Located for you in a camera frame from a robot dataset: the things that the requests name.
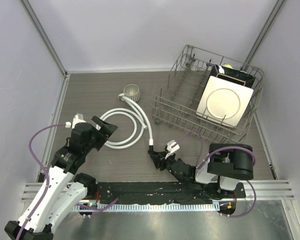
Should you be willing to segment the black T-shaped hose connector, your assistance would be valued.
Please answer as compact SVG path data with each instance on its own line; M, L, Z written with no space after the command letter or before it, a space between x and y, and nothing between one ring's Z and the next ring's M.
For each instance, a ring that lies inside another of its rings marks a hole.
M151 158L157 154L157 152L154 151L154 146L153 146L153 145L150 145L150 146L149 146L148 154L149 154L149 156L150 156Z

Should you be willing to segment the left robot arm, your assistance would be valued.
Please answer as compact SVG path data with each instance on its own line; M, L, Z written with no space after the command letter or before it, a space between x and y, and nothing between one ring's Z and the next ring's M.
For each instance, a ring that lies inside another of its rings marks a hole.
M4 231L12 240L51 240L64 218L81 200L92 199L97 192L96 179L77 173L91 150L99 151L117 130L97 116L97 126L76 114L71 122L61 124L70 128L66 144L54 155L50 168L43 167L45 180L25 212L16 221L9 221Z

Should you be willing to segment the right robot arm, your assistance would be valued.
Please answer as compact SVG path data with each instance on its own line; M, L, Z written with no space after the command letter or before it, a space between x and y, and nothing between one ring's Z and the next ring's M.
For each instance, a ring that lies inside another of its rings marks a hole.
M148 154L156 169L168 170L180 183L190 186L207 187L214 177L218 177L216 193L223 198L234 192L240 181L254 178L257 158L253 148L246 144L212 143L205 158L199 158L196 165L175 159L179 145L173 141L164 151L154 151L151 145Z

